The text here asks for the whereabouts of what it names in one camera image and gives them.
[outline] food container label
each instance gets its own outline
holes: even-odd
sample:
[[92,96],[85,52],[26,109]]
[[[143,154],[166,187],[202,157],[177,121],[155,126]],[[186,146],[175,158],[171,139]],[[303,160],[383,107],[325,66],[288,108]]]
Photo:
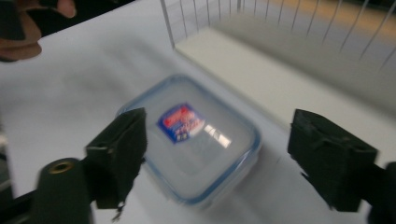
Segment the food container label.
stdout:
[[158,126],[174,142],[186,141],[205,126],[203,117],[188,104],[180,104],[165,112]]

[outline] plastic food container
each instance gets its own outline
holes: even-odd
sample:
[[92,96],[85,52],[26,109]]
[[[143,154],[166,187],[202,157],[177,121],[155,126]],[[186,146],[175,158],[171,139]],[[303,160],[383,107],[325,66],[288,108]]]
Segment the plastic food container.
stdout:
[[179,203],[212,203],[257,161],[257,128],[189,77],[167,78],[119,114],[139,107],[148,114],[145,168]]

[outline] human hand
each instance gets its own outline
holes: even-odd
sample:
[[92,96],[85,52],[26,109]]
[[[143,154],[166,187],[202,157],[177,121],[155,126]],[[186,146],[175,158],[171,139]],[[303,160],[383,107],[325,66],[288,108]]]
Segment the human hand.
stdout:
[[[0,59],[4,61],[17,61],[29,59],[37,56],[41,52],[41,47],[37,43],[41,38],[41,32],[35,22],[26,13],[28,10],[45,9],[40,5],[39,0],[16,0],[17,10],[21,20],[21,26],[25,33],[24,40],[6,40],[0,38]],[[54,9],[66,18],[73,18],[76,15],[75,3],[73,0],[58,0]]]

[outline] blue container rim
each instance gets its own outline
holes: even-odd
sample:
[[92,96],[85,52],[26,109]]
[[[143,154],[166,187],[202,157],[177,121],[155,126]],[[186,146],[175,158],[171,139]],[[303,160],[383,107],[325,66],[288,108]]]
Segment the blue container rim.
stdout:
[[161,91],[165,88],[167,88],[169,85],[174,84],[176,82],[188,82],[191,85],[193,85],[195,88],[197,88],[202,94],[204,95],[209,95],[211,97],[211,100],[215,101],[218,105],[222,106],[223,108],[226,108],[231,114],[239,118],[244,122],[245,125],[247,125],[254,133],[254,141],[252,142],[251,146],[248,148],[248,150],[241,156],[239,157],[227,170],[220,175],[204,192],[202,192],[200,195],[192,197],[192,198],[185,198],[177,193],[177,191],[172,187],[172,185],[166,180],[166,178],[163,176],[161,171],[155,166],[155,164],[149,159],[146,159],[146,163],[148,164],[149,168],[151,171],[165,184],[166,187],[168,187],[169,191],[172,193],[172,195],[181,203],[185,204],[197,204],[205,200],[210,194],[213,193],[233,172],[238,170],[245,161],[248,161],[248,159],[253,156],[261,146],[261,135],[258,129],[251,123],[250,120],[246,119],[242,115],[240,115],[238,112],[236,112],[234,109],[229,107],[227,104],[222,102],[218,97],[216,97],[214,94],[212,94],[210,91],[208,91],[206,88],[203,86],[199,85],[195,80],[193,80],[190,77],[187,77],[185,75],[173,75],[162,82],[158,83],[157,85],[153,86],[150,88],[148,91],[144,92],[143,94],[139,95],[126,105],[124,105],[120,110],[117,112],[117,116],[125,113],[129,110],[136,109],[139,104],[144,102],[147,98],[149,98],[152,94],[156,93],[157,91]]

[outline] white tabletop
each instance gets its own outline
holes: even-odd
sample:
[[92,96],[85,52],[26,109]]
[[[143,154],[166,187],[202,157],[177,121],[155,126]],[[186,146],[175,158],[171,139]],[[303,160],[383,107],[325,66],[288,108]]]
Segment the white tabletop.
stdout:
[[[39,170],[83,148],[117,110],[165,77],[187,74],[249,116],[262,131],[258,164],[217,206],[194,211],[167,201],[143,171],[120,223],[364,223],[336,213],[300,175],[288,155],[289,131],[173,52],[159,1],[145,0],[51,35],[43,53],[0,64],[0,109],[16,196],[35,188]],[[114,211],[95,210],[96,223]]]

